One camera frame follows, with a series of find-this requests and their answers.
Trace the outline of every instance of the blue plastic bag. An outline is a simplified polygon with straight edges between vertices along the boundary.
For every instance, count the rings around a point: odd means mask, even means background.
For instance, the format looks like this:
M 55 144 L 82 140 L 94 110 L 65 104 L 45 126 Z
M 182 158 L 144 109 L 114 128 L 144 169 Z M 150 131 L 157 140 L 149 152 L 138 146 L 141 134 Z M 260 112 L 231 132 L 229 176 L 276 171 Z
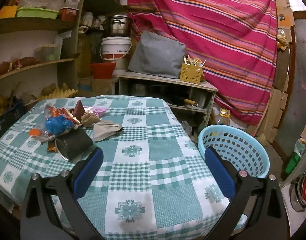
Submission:
M 66 119 L 63 115 L 57 117 L 49 117 L 45 123 L 45 130 L 51 134 L 59 135 L 63 133 L 66 129 L 73 127 L 73 122 Z

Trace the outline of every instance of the black pouch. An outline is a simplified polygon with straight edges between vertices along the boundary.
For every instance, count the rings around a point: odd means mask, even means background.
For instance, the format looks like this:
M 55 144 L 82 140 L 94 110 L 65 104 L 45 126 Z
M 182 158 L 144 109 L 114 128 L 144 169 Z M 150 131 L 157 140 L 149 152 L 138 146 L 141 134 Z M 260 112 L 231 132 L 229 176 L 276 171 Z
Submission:
M 65 160 L 73 159 L 93 145 L 83 129 L 72 129 L 55 140 L 55 147 Z

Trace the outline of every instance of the checkered tablecloth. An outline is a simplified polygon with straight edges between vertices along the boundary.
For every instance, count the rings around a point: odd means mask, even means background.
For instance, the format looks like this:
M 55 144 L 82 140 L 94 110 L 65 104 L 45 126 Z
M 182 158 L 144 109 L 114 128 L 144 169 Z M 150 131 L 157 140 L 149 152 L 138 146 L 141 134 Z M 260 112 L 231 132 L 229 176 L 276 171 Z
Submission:
M 44 107 L 108 107 L 104 120 L 124 131 L 67 162 L 47 153 L 28 131 L 45 121 Z M 92 138 L 93 130 L 86 132 Z M 104 162 L 87 193 L 78 200 L 96 229 L 109 240 L 193 239 L 206 235 L 229 204 L 194 143 L 165 101 L 130 96 L 49 99 L 38 103 L 0 139 L 0 190 L 22 203 L 33 173 L 42 177 L 71 170 L 94 147 Z M 53 202 L 69 226 L 57 197 Z M 245 222 L 242 216 L 238 227 Z

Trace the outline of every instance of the striped blanket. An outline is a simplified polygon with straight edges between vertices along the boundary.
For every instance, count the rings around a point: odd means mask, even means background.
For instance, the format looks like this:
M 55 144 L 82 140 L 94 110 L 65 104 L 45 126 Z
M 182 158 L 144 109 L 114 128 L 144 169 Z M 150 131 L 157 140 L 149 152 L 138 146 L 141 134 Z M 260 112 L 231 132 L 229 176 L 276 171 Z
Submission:
M 205 78 L 219 89 L 215 101 L 241 121 L 257 125 L 269 99 L 276 65 L 275 0 L 128 0 L 156 9 L 130 13 L 143 31 L 186 44 L 206 60 Z

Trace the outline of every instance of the light blue laundry basket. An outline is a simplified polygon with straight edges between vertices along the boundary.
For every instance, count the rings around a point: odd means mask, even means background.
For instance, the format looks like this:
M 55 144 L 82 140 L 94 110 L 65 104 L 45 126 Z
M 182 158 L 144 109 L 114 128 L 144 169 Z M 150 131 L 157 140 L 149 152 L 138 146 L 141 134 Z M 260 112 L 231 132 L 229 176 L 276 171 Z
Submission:
M 237 170 L 245 170 L 253 177 L 267 176 L 269 157 L 260 143 L 249 134 L 227 125 L 210 125 L 198 136 L 198 150 L 203 158 L 205 149 L 210 146 Z

